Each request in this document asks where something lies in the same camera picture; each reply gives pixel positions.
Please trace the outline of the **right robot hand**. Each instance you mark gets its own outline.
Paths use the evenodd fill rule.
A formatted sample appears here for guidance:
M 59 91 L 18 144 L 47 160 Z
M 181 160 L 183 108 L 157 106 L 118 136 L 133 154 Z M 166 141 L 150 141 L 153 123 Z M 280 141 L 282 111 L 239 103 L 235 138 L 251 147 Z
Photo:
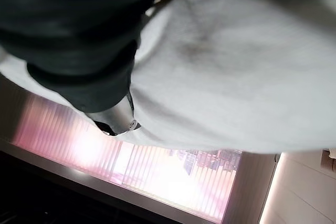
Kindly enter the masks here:
M 1 0 L 1 75 L 116 136 L 139 128 L 130 94 L 140 34 L 170 0 Z

